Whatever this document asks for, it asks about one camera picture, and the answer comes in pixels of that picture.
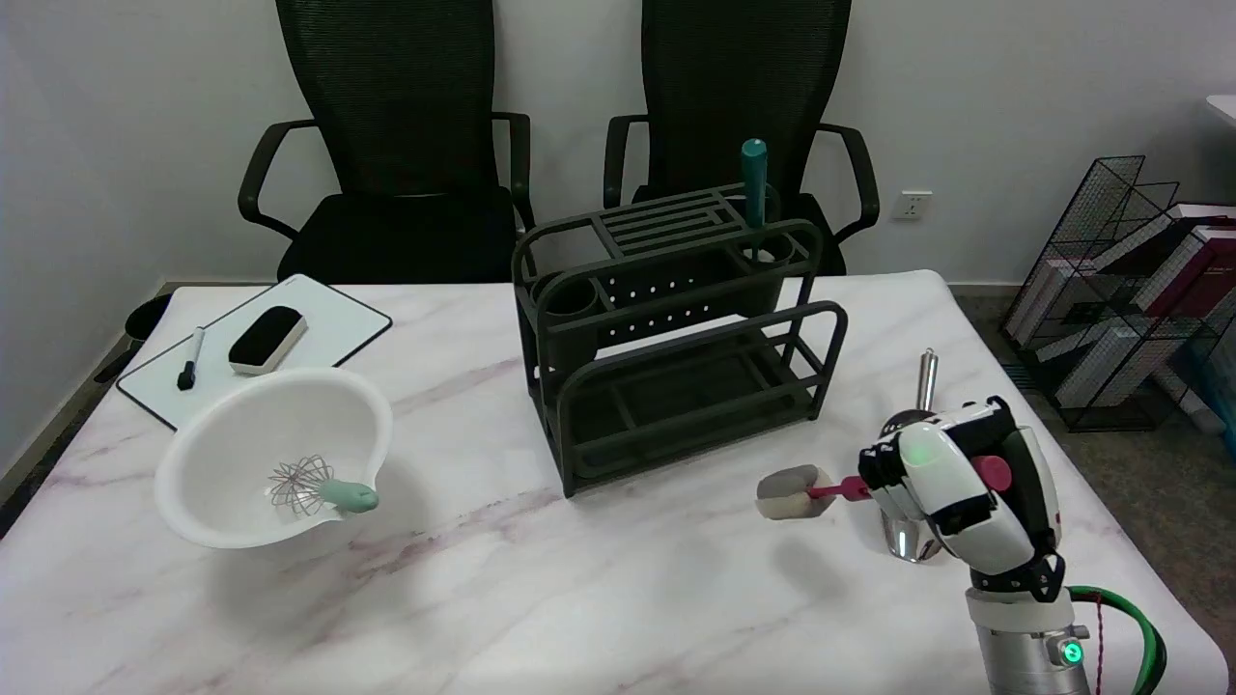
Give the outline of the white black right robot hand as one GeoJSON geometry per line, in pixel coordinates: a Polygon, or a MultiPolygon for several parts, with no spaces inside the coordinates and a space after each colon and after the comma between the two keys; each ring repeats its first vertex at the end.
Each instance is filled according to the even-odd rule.
{"type": "Polygon", "coordinates": [[[1036,432],[1001,396],[884,430],[857,474],[891,519],[923,522],[988,594],[1059,599],[1056,484],[1036,432]]]}

